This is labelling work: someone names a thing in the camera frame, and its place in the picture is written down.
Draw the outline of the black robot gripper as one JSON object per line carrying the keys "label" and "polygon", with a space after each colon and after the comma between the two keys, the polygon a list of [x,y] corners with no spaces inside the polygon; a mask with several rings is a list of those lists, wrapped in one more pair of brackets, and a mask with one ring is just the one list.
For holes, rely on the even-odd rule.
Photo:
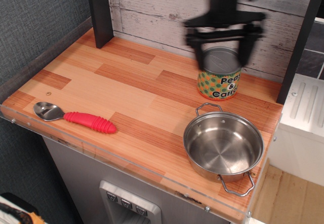
{"label": "black robot gripper", "polygon": [[262,36],[258,22],[265,19],[262,12],[240,11],[238,0],[210,0],[206,14],[184,22],[186,42],[193,47],[198,68],[204,68],[202,45],[225,41],[239,41],[238,61],[241,66],[249,62],[254,44]]}

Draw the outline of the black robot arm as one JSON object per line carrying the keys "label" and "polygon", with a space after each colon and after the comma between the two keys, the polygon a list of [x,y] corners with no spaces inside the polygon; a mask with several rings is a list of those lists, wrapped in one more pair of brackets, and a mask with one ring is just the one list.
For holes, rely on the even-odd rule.
{"label": "black robot arm", "polygon": [[210,0],[210,9],[202,16],[184,22],[186,43],[195,52],[198,68],[205,68],[203,44],[239,41],[237,59],[241,66],[249,62],[255,42],[262,37],[263,29],[255,25],[263,21],[262,12],[239,11],[238,0]]}

